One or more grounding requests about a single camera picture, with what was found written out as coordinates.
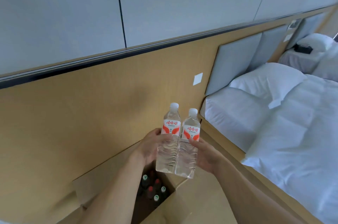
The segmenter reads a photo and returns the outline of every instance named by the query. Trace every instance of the bottle cap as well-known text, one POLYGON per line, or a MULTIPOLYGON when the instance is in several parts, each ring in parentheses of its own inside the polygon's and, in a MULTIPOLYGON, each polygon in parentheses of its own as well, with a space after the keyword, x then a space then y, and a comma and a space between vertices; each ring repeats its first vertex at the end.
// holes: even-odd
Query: bottle cap
POLYGON ((197 110, 197 109, 195 109, 195 108, 189 109, 189 115, 190 115, 190 116, 196 116, 197 113, 198 113, 198 110, 197 110))
POLYGON ((179 105, 178 105, 178 103, 173 102, 173 103, 170 104, 170 107, 179 108, 179 105))

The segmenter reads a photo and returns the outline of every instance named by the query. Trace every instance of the bottle label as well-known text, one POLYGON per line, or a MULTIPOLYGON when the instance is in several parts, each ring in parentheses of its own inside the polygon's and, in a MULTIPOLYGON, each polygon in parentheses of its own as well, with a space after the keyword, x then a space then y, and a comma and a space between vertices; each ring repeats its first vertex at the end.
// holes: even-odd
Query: bottle label
POLYGON ((181 139, 188 140, 192 138, 193 140, 198 141, 199 131, 200 131, 200 128, 198 127, 191 126, 191 125, 184 125, 181 139))
POLYGON ((171 133, 180 136, 180 127, 181 127, 180 121, 165 119, 163 122, 161 134, 171 133))

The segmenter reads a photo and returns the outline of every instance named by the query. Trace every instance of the upholstered headboard panel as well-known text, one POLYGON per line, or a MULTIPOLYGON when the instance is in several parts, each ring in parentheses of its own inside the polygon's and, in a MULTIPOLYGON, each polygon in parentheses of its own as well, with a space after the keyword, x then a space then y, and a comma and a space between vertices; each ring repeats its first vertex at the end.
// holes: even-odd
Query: upholstered headboard panel
POLYGON ((287 25, 283 25, 262 33, 258 48, 250 62, 247 72, 253 71, 270 59, 283 39, 287 27, 287 25))
POLYGON ((227 86, 232 79, 245 73, 254 56, 262 33, 218 47, 205 95, 227 86))
POLYGON ((327 13, 319 13, 314 16, 307 17, 301 21, 298 29, 294 33, 293 37, 288 43, 286 49, 293 47, 299 39, 306 37, 307 35, 314 33, 317 27, 322 23, 327 13))
POLYGON ((287 25, 219 46, 205 95, 266 63, 285 35, 287 25))

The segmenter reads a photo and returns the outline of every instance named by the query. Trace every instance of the wooden bed frame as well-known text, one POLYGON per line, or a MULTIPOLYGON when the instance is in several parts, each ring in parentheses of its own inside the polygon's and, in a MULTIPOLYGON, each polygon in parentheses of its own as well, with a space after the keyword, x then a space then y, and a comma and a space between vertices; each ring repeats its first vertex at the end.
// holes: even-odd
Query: wooden bed frame
MULTIPOLYGON (((222 135, 216 128, 214 128, 204 117, 199 115, 201 119, 201 129, 206 132, 212 139, 214 139, 223 149, 225 149, 235 160, 239 163, 245 157, 245 152, 237 147, 234 143, 228 140, 222 135)), ((296 214, 298 214, 303 220, 309 224, 322 223, 314 217, 307 209, 304 208, 297 200, 286 194, 283 190, 278 188, 269 179, 258 173, 252 167, 244 166, 249 170, 265 187, 273 192, 278 198, 280 198, 287 206, 289 206, 296 214)))

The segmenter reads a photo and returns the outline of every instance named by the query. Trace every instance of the plastic water bottle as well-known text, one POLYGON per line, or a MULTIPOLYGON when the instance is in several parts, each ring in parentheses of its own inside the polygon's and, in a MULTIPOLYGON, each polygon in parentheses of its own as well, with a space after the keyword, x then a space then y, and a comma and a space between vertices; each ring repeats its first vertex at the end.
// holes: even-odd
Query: plastic water bottle
POLYGON ((174 134, 171 140, 163 141, 157 148, 156 171, 175 173, 177 143, 180 138, 181 117, 179 105, 171 103, 169 112, 164 116, 162 134, 174 134))
POLYGON ((192 179, 197 162, 197 148, 189 143, 189 138, 198 141, 201 124, 197 119, 197 109, 189 109, 189 117, 183 122, 179 140, 175 174, 192 179))

